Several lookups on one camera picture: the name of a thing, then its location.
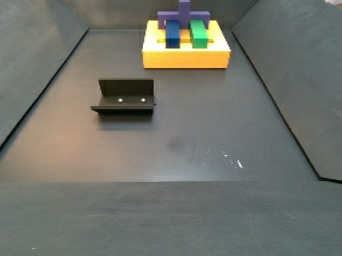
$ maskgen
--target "purple block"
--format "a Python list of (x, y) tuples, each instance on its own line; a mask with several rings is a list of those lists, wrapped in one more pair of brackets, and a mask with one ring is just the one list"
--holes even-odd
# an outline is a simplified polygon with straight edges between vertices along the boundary
[(209, 29), (210, 12), (190, 11), (190, 0), (180, 0), (178, 12), (158, 12), (158, 29), (166, 28), (168, 20), (178, 20), (181, 29), (189, 29), (190, 20), (202, 20), (205, 22), (206, 29)]
[(202, 20), (205, 22), (206, 29), (209, 29), (210, 12), (190, 12), (190, 20)]
[(180, 12), (158, 12), (158, 29), (166, 29), (168, 20), (180, 20)]
[(189, 29), (190, 0), (180, 0), (180, 24), (181, 29)]

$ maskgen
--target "gray wall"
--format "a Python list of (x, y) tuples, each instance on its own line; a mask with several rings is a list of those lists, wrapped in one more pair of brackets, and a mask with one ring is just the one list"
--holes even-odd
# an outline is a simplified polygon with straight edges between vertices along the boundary
[(57, 0), (2, 0), (0, 145), (86, 31)]
[(262, 0), (234, 27), (320, 175), (342, 180), (342, 11)]
[[(91, 28), (144, 29), (160, 10), (177, 10), (178, 0), (61, 0)], [(193, 10), (206, 10), (230, 29), (260, 0), (193, 0)]]

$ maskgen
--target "yellow block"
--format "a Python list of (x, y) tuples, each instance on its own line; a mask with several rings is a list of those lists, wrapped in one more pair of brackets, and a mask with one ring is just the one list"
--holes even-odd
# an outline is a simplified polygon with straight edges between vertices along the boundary
[(144, 64), (145, 68), (228, 68), (230, 61), (230, 46), (217, 21), (209, 24), (209, 48), (193, 49), (190, 32), (181, 30), (181, 49), (168, 49), (165, 30), (158, 29), (158, 21), (148, 23)]

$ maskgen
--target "black bracket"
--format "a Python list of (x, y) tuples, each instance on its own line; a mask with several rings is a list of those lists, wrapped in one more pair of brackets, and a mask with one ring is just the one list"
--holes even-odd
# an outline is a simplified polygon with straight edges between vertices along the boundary
[(102, 100), (91, 109), (100, 114), (154, 113), (153, 79), (100, 79)]

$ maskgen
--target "green block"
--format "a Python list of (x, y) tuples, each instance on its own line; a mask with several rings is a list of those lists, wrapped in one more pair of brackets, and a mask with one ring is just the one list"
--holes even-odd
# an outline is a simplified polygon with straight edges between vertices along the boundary
[(190, 35), (193, 48), (208, 48), (209, 47), (209, 34), (202, 20), (190, 21)]

